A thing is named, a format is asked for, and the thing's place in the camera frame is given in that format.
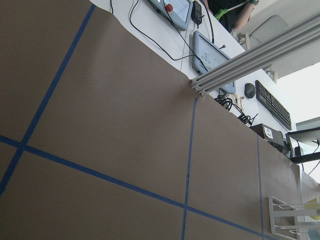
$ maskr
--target person's arm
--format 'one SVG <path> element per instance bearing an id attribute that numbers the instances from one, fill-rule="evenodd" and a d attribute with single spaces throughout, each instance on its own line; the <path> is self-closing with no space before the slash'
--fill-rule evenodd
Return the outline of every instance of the person's arm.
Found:
<path id="1" fill-rule="evenodd" d="M 247 22 L 250 18 L 250 14 L 253 11 L 254 7 L 255 7 L 254 4 L 247 2 L 247 4 L 244 6 L 244 8 L 239 13 L 239 17 L 238 17 L 237 21 L 233 24 L 234 30 L 238 31 L 247 24 Z"/>
<path id="2" fill-rule="evenodd" d="M 202 0 L 202 1 L 203 1 L 204 5 L 206 6 L 206 9 L 208 9 L 208 11 L 210 13 L 212 13 L 212 11 L 210 10 L 209 5 L 208 5 L 208 0 Z"/>

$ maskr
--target gray tablet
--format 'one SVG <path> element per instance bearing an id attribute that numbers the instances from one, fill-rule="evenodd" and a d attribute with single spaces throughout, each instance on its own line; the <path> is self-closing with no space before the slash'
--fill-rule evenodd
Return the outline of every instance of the gray tablet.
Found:
<path id="1" fill-rule="evenodd" d="M 168 13 L 177 29 L 185 31 L 188 29 L 192 4 L 189 0 L 149 0 L 151 5 L 162 16 L 169 19 Z"/>
<path id="2" fill-rule="evenodd" d="M 223 51 L 221 51 L 199 31 L 195 31 L 193 33 L 193 51 L 201 59 L 208 71 L 225 63 L 230 59 Z M 199 75 L 205 74 L 207 72 L 204 66 L 198 58 L 196 58 L 195 56 L 192 57 L 192 68 Z M 235 82 L 229 83 L 221 88 L 227 93 L 236 93 Z"/>

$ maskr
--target white label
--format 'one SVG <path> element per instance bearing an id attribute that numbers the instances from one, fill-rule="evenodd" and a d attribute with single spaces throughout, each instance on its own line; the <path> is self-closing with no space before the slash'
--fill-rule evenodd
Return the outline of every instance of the white label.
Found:
<path id="1" fill-rule="evenodd" d="M 272 131 L 269 128 L 264 127 L 264 133 L 267 135 L 270 139 L 274 139 L 274 136 L 272 136 Z"/>

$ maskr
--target white desk surface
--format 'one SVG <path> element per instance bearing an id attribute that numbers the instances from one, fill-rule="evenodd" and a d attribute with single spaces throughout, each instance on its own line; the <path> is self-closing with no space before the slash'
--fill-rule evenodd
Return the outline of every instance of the white desk surface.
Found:
<path id="1" fill-rule="evenodd" d="M 97 7 L 102 8 L 108 12 L 111 12 L 110 1 L 109 0 L 90 0 Z M 189 79 L 198 77 L 199 75 L 193 70 L 191 58 L 183 58 L 181 60 L 174 61 L 170 59 L 157 45 L 155 45 L 151 40 L 143 36 L 140 32 L 134 29 L 129 21 L 130 12 L 136 3 L 136 0 L 113 0 L 113 14 L 119 20 L 119 22 L 126 28 L 130 33 L 142 41 L 146 46 L 151 48 L 160 57 L 166 60 L 173 67 L 184 73 Z M 206 10 L 202 5 L 202 14 L 206 14 Z M 244 52 L 245 50 L 237 43 L 237 41 L 228 33 L 223 26 L 210 14 L 211 22 L 213 25 L 214 33 L 214 44 L 219 48 L 222 45 L 226 47 L 223 48 L 223 52 L 226 53 L 230 58 L 237 56 L 238 54 Z M 173 58 L 178 59 L 191 54 L 188 46 L 184 43 L 182 38 L 177 33 L 176 29 L 170 24 L 170 22 L 158 14 L 155 9 L 151 6 L 148 0 L 139 0 L 136 8 L 133 11 L 132 18 L 133 24 L 136 25 L 142 32 L 153 38 L 158 44 L 160 44 Z M 200 31 L 208 39 L 211 39 L 211 29 L 208 17 L 202 19 L 202 24 L 197 25 L 190 20 L 189 28 L 187 31 L 181 31 L 181 35 L 185 38 L 186 42 L 192 46 L 192 38 L 194 31 Z M 262 70 L 255 71 L 245 77 L 238 79 L 235 82 L 236 93 L 238 97 L 244 96 L 244 89 L 246 83 L 255 84 L 255 80 L 259 80 L 279 101 L 280 103 L 290 112 L 292 131 L 296 130 L 296 123 L 294 121 L 294 111 L 293 106 L 287 101 L 286 94 L 282 92 L 277 85 L 271 80 L 271 78 Z M 216 97 L 217 91 L 210 93 L 212 97 Z M 252 99 L 245 98 L 242 100 L 242 106 L 244 113 L 250 115 L 251 117 L 257 117 L 254 120 L 253 125 L 265 124 L 275 130 L 281 131 L 283 135 L 288 131 L 284 129 L 270 114 L 266 108 L 257 101 L 254 97 Z M 234 113 L 236 116 L 239 112 L 233 107 L 230 112 Z"/>

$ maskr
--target wristwatch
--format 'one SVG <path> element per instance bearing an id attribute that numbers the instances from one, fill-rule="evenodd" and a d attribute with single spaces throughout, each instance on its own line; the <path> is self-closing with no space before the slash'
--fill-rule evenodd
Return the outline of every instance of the wristwatch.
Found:
<path id="1" fill-rule="evenodd" d="M 258 3 L 259 3 L 259 0 L 258 0 L 258 1 L 257 1 L 257 0 L 249 0 L 249 3 L 251 3 L 251 4 L 255 5 L 255 6 L 257 6 L 257 5 L 258 5 Z"/>

